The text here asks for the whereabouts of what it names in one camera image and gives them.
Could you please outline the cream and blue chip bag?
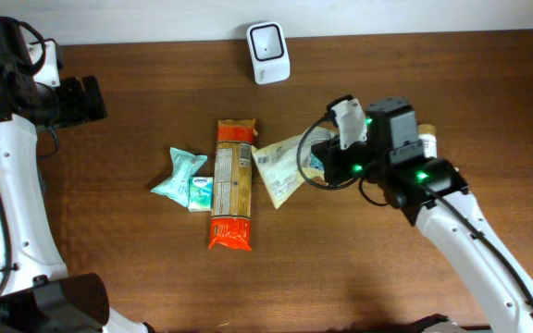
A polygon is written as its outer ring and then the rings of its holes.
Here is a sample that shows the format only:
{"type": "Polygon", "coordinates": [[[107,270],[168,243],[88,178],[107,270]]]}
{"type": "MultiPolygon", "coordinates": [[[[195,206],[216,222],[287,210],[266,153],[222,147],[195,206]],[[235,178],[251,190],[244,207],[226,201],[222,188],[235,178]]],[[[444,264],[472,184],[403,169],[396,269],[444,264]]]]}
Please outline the cream and blue chip bag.
{"type": "MultiPolygon", "coordinates": [[[[316,127],[305,140],[301,165],[310,180],[324,178],[323,164],[311,153],[311,147],[336,135],[333,130],[316,127]]],[[[304,183],[297,167],[297,150],[302,137],[302,134],[296,135],[260,149],[252,146],[252,157],[275,209],[279,209],[304,183]]]]}

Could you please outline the white tube with tan cap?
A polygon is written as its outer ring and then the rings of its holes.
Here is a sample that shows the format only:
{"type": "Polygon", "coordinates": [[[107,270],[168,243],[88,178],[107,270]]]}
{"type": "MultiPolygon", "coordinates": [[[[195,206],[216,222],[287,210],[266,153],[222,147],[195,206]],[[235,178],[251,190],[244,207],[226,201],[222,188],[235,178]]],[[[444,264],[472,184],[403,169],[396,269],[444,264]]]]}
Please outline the white tube with tan cap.
{"type": "Polygon", "coordinates": [[[423,143],[425,158],[437,158],[437,129],[430,124],[420,124],[418,126],[419,139],[423,143]]]}

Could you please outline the teal crinkled wipes packet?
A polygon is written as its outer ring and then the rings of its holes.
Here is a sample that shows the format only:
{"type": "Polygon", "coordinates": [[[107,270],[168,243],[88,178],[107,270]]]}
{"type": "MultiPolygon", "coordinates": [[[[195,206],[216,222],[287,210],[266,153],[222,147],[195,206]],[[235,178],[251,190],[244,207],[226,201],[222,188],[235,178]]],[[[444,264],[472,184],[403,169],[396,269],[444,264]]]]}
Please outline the teal crinkled wipes packet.
{"type": "Polygon", "coordinates": [[[151,193],[166,196],[181,206],[189,205],[190,179],[205,164],[206,155],[195,155],[171,147],[169,154],[173,166],[172,175],[151,189],[151,193]]]}

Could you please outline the orange and tan snack package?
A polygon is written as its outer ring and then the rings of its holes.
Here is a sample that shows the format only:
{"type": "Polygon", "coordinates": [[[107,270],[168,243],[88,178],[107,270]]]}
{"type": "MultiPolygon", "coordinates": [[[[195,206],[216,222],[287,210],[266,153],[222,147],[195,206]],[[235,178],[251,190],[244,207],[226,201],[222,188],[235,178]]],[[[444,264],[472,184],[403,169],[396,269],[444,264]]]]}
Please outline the orange and tan snack package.
{"type": "Polygon", "coordinates": [[[251,249],[252,147],[256,121],[220,119],[209,246],[251,249]]]}

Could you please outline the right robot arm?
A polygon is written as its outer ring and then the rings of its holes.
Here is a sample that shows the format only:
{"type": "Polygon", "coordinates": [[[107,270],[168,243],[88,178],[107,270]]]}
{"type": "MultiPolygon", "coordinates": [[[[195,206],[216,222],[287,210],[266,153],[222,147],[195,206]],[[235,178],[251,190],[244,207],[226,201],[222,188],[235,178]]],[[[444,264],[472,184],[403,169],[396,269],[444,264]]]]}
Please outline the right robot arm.
{"type": "Polygon", "coordinates": [[[533,332],[533,279],[484,217],[456,167],[427,156],[415,110],[403,97],[367,107],[351,95],[331,102],[322,122],[338,134],[314,145],[321,188],[377,184],[386,203],[447,258],[495,332],[533,332]]]}

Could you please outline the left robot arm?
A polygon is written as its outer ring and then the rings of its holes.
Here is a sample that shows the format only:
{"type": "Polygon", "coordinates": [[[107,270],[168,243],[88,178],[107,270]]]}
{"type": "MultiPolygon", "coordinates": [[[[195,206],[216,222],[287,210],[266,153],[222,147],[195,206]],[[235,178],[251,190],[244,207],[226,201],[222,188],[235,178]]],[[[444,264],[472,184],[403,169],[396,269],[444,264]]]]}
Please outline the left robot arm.
{"type": "Polygon", "coordinates": [[[70,276],[37,166],[38,135],[106,117],[93,76],[61,78],[58,43],[0,16],[0,332],[147,332],[111,308],[95,273],[70,276]]]}

